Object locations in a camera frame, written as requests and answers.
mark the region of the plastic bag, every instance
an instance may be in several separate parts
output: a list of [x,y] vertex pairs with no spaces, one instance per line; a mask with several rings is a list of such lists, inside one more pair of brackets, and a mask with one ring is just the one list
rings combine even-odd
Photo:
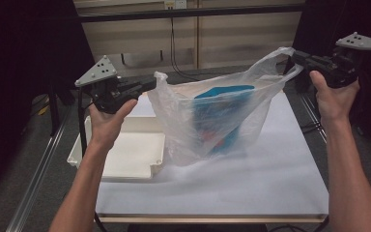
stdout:
[[[272,97],[302,70],[295,65],[286,75],[278,74],[277,56],[293,53],[293,48],[281,47],[245,72],[179,85],[167,84],[167,75],[156,72],[157,87],[148,95],[173,162],[189,165],[226,154],[239,139],[248,138],[253,143],[264,125]],[[254,88],[196,99],[214,87],[240,85]]]

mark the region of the dark background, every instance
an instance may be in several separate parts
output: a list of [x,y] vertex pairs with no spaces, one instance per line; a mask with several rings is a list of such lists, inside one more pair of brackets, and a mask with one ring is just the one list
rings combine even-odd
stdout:
[[76,15],[72,1],[0,1],[0,174],[30,118],[32,99],[51,86],[62,103],[72,103],[69,89],[94,64],[80,24],[39,22],[61,15]]
[[[310,8],[300,19],[293,47],[310,54],[331,56],[335,42],[354,32],[371,37],[371,1],[338,0],[307,1],[307,4],[328,3],[326,7]],[[371,136],[371,51],[363,52],[362,75],[359,77],[361,91],[354,108],[354,123],[367,136]],[[296,79],[296,88],[305,92],[310,85],[306,73]]]

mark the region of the white tray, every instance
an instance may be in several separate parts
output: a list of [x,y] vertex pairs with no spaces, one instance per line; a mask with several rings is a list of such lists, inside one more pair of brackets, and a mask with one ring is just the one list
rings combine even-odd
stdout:
[[[92,136],[91,120],[85,120],[86,137]],[[162,168],[165,135],[156,117],[126,117],[119,137],[107,155],[102,180],[151,179]],[[78,167],[81,161],[80,135],[74,142],[68,163]]]

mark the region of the finger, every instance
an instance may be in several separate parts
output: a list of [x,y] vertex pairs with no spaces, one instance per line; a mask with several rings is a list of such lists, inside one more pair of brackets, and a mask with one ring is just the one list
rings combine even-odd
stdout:
[[120,118],[125,118],[131,113],[131,111],[134,109],[136,105],[137,105],[137,100],[126,101],[126,103],[123,104],[123,106],[117,111],[116,114]]
[[312,71],[309,73],[311,76],[312,83],[316,87],[318,91],[322,91],[328,88],[327,82],[325,81],[325,78],[323,75],[321,75],[318,71]]
[[89,114],[91,116],[99,114],[98,109],[96,108],[96,106],[93,103],[91,105],[89,105]]
[[360,89],[359,79],[354,81],[354,83],[352,83],[351,86],[358,91]]

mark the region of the wall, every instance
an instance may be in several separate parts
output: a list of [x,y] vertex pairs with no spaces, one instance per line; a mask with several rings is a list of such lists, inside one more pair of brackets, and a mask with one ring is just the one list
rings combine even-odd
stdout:
[[[303,0],[188,0],[188,8],[219,8],[296,4]],[[164,9],[164,1],[83,1],[74,0],[79,14],[123,13]],[[290,46],[297,31],[300,13],[243,14],[175,18],[176,49],[190,48],[194,54],[194,68],[214,62],[202,50],[241,45],[256,46],[256,58],[280,46]],[[84,23],[92,53],[134,53],[170,49],[170,19],[149,19]]]

